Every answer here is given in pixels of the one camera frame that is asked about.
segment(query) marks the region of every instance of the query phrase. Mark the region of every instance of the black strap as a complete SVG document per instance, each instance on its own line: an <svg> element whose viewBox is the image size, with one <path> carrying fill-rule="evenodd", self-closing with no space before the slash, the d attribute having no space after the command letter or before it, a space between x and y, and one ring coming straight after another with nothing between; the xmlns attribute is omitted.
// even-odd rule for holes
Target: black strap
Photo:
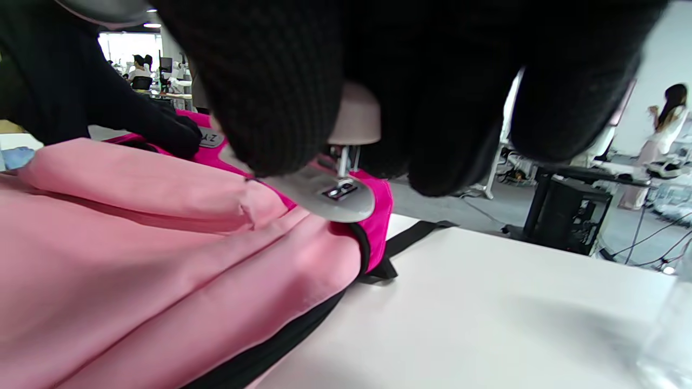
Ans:
<svg viewBox="0 0 692 389"><path fill-rule="evenodd" d="M443 220L437 223L431 221L418 221L413 226L387 239L387 248L384 258L389 260L391 257L400 254L402 251L411 247L414 243L425 238L435 230L444 230L450 227L458 227L451 221Z"/></svg>
<svg viewBox="0 0 692 389"><path fill-rule="evenodd" d="M443 230L445 228L458 227L457 224L451 221L439 221L432 223L430 221L418 221L413 226L387 239L387 246L382 261L372 269L367 275L360 277L359 281L364 283L375 283L382 280L391 281L399 276L397 270L392 265L391 258L402 251L411 247L414 243L425 238L435 230Z"/></svg>

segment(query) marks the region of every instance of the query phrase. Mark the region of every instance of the gloved hand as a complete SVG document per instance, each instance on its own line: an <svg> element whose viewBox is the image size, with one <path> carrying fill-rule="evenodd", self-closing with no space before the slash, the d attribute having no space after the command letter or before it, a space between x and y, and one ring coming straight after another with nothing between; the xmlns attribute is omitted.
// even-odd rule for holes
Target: gloved hand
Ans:
<svg viewBox="0 0 692 389"><path fill-rule="evenodd" d="M326 144L344 79L379 99L379 177L428 196L479 181L505 98L511 140L539 161L587 148L635 74L667 0L151 0L197 65L238 158L295 172Z"/></svg>
<svg viewBox="0 0 692 389"><path fill-rule="evenodd" d="M0 119L46 145L126 129L181 158L199 150L194 123L157 108L106 62L98 26L52 0L0 0Z"/></svg>

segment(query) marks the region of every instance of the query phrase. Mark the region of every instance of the white table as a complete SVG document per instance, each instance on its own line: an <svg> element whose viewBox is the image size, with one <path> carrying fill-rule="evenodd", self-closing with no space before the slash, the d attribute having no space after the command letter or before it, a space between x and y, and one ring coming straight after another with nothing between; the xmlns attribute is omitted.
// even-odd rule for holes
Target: white table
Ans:
<svg viewBox="0 0 692 389"><path fill-rule="evenodd" d="M416 220L394 216L393 235ZM261 389L635 389L673 279L458 228L357 285Z"/></svg>

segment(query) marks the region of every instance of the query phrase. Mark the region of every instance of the computer tower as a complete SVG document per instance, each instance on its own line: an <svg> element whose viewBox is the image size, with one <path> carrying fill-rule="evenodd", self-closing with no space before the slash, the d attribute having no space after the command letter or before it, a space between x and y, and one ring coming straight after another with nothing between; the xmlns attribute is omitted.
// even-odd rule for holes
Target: computer tower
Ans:
<svg viewBox="0 0 692 389"><path fill-rule="evenodd" d="M612 196L573 179L553 177L549 185L533 242L590 255Z"/></svg>

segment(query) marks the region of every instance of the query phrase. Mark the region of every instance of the pink fabric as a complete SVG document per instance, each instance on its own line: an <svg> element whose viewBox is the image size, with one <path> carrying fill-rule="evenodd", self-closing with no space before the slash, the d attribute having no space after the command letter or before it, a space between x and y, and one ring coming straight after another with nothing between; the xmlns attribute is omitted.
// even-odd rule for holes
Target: pink fabric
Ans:
<svg viewBox="0 0 692 389"><path fill-rule="evenodd" d="M178 115L187 116L193 119L193 121L197 123L197 125L200 127L212 127L209 115L203 115L183 110L178 110L177 113ZM133 140L140 140L142 142L145 141L145 139L142 136L136 134L128 134L111 139L109 140L109 142L120 143L123 141ZM207 147L200 147L199 152L197 153L197 155L194 156L193 161L201 163L203 165L212 166L214 168L234 172L240 175L247 175L240 169L223 162L219 158L219 154L227 144L228 141L224 140L224 142L221 145L212 149ZM159 153L169 155L163 149L155 145L154 147L158 150ZM387 227L389 225L389 219L392 216L392 211L394 209L394 200L392 197L392 190L387 181L375 179L374 177L370 176L368 173L362 170L360 172L353 173L353 175L356 178L363 181L366 185L368 185L375 194L375 210L372 216L359 223L365 230L368 240L370 241L370 264L368 265L367 270L371 271L380 263L384 255L386 247ZM288 207L289 209L295 207L295 203L293 203L292 200L290 200L288 197L284 196L279 192L277 192L277 194L284 202L286 207Z"/></svg>
<svg viewBox="0 0 692 389"><path fill-rule="evenodd" d="M261 184L87 139L0 175L0 203L0 388L178 388L360 268Z"/></svg>

